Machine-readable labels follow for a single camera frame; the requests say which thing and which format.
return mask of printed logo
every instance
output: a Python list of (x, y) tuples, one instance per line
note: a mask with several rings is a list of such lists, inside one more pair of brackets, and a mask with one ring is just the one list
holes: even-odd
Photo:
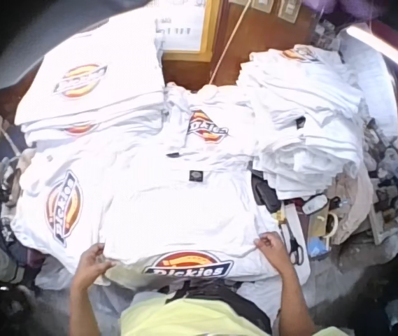
[(296, 47), (289, 50), (284, 50), (282, 56), (294, 61), (304, 63), (320, 62), (320, 60), (313, 54), (311, 49), (307, 47)]
[(187, 133), (202, 137), (208, 144), (218, 144), (228, 135), (228, 129), (218, 127), (203, 111), (195, 111)]
[(68, 98), (79, 98), (88, 95), (98, 86), (106, 73), (106, 65), (88, 64), (77, 66), (68, 71), (63, 79), (56, 84), (54, 93), (60, 93)]
[(181, 251), (163, 255), (143, 273), (168, 277), (224, 277), (233, 266), (233, 261), (221, 262), (208, 252)]
[(82, 191), (72, 171), (57, 183), (46, 201), (45, 217), (54, 238), (66, 247), (66, 238), (76, 226), (82, 210)]
[(64, 132), (67, 133), (68, 135), (72, 135), (73, 137), (78, 137), (80, 135), (85, 135), (87, 133), (90, 133), (97, 126), (98, 126), (98, 124), (95, 124), (95, 125), (87, 124), (87, 125), (83, 125), (83, 126), (70, 127), (70, 128), (64, 129)]

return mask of cable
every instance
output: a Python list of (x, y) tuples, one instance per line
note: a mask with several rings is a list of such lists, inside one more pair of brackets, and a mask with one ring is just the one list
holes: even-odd
[(10, 144), (10, 147), (12, 148), (15, 156), (20, 156), (21, 152), (18, 150), (17, 146), (14, 144), (14, 142), (12, 141), (12, 139), (10, 138), (9, 134), (7, 134), (4, 129), (3, 129), (3, 125), (0, 125), (0, 131), (1, 133), (4, 135), (4, 137), (6, 138), (7, 142)]
[(237, 32), (239, 26), (241, 25), (242, 19), (243, 19), (244, 15), (247, 13), (248, 7), (250, 7), (251, 3), (252, 3), (252, 0), (248, 0), (248, 2), (246, 4), (246, 7), (243, 9), (242, 14), (239, 17), (239, 20), (238, 20), (238, 22), (236, 23), (236, 26), (233, 29), (232, 35), (229, 37), (227, 45), (225, 46), (225, 49), (224, 49), (224, 51), (222, 52), (222, 54), (220, 56), (219, 62), (214, 68), (213, 75), (211, 76), (209, 84), (213, 84), (215, 75), (216, 75), (216, 73), (218, 72), (218, 70), (220, 68), (220, 64), (222, 63), (222, 60), (223, 60), (225, 54), (227, 53), (228, 47), (231, 44), (231, 42), (233, 41), (234, 35), (236, 35), (236, 32)]

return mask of wall socket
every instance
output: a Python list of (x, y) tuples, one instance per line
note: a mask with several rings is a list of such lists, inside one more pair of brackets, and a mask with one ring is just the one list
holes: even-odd
[[(229, 0), (229, 2), (245, 6), (248, 3), (248, 0)], [(253, 0), (252, 8), (262, 12), (270, 13), (274, 2), (274, 0)]]

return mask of beige cloth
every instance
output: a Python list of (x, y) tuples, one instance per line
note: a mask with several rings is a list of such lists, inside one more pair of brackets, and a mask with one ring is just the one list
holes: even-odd
[(357, 178), (342, 174), (335, 185), (334, 196), (348, 200), (349, 205), (335, 210), (339, 219), (339, 228), (332, 237), (332, 243), (339, 245), (356, 231), (368, 216), (373, 204), (374, 188), (365, 164), (361, 164)]

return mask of t-shirt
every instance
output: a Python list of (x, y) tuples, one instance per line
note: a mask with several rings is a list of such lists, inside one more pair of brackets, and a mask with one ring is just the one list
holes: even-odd
[[(166, 304), (166, 298), (159, 297), (130, 307), (120, 322), (121, 335), (268, 335), (216, 300), (178, 299)], [(336, 328), (316, 334), (344, 335)]]

